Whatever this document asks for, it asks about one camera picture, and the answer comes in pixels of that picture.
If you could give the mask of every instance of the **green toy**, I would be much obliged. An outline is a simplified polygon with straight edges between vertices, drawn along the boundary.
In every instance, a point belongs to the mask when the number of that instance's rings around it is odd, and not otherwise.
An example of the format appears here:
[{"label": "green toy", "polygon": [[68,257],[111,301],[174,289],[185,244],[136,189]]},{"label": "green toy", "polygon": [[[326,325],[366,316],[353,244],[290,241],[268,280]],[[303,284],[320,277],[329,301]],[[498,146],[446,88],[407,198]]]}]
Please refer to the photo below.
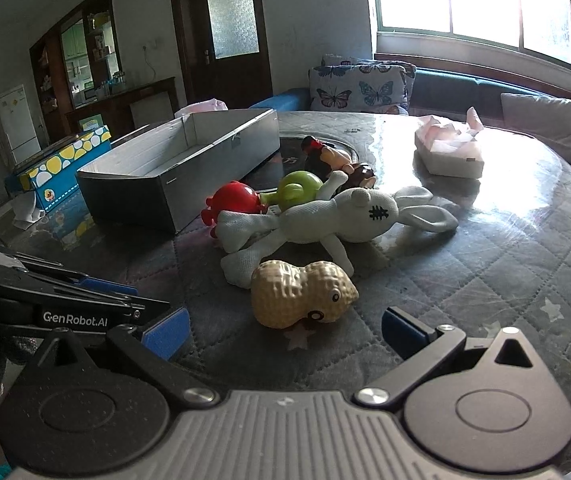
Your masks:
[{"label": "green toy", "polygon": [[293,171],[279,181],[276,191],[260,193],[261,203],[279,206],[281,212],[295,205],[316,199],[317,191],[323,185],[321,179],[309,171]]}]

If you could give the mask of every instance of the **blue sofa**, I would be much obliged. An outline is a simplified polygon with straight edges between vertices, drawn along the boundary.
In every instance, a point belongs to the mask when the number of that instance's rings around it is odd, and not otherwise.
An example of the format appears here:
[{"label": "blue sofa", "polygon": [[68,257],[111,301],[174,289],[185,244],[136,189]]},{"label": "blue sofa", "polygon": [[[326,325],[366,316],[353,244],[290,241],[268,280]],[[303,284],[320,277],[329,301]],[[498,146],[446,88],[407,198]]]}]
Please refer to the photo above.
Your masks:
[{"label": "blue sofa", "polygon": [[[474,106],[481,119],[488,126],[493,126],[503,121],[502,93],[542,95],[541,92],[491,79],[419,68],[409,106],[411,112],[413,108],[429,110],[429,113],[453,120],[465,117],[467,109]],[[251,108],[309,110],[310,89],[293,88],[256,103]]]}]

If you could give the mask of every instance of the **white refrigerator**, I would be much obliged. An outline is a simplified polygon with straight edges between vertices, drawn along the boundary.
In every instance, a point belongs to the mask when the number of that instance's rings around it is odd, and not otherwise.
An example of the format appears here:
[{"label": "white refrigerator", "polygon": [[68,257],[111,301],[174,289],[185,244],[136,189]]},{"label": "white refrigerator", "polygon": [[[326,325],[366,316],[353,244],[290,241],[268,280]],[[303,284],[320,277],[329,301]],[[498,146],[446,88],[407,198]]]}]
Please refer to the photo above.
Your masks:
[{"label": "white refrigerator", "polygon": [[0,94],[0,117],[13,165],[41,151],[23,85]]}]

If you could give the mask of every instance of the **red plastic toy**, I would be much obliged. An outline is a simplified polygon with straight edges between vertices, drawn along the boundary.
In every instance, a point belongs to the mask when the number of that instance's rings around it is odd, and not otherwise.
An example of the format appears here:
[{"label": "red plastic toy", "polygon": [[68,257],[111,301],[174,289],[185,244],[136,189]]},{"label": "red plastic toy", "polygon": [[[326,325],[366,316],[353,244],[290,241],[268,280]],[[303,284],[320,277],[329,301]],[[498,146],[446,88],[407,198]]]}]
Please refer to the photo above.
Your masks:
[{"label": "red plastic toy", "polygon": [[[206,225],[216,224],[221,211],[235,211],[236,213],[260,214],[268,210],[268,206],[261,203],[259,194],[250,186],[236,180],[221,186],[214,195],[206,199],[208,209],[201,211],[201,220]],[[216,238],[214,227],[210,235]]]}]

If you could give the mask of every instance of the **blue box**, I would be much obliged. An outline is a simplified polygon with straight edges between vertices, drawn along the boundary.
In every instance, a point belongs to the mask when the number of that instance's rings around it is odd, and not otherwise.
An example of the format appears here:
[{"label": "blue box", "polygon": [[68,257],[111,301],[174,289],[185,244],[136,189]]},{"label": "blue box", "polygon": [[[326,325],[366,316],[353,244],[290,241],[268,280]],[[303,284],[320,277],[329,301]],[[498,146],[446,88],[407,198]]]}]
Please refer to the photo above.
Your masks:
[{"label": "blue box", "polygon": [[110,131],[101,126],[14,176],[18,186],[7,182],[6,187],[35,191],[38,206],[50,211],[79,187],[76,171],[110,150],[109,140]]}]

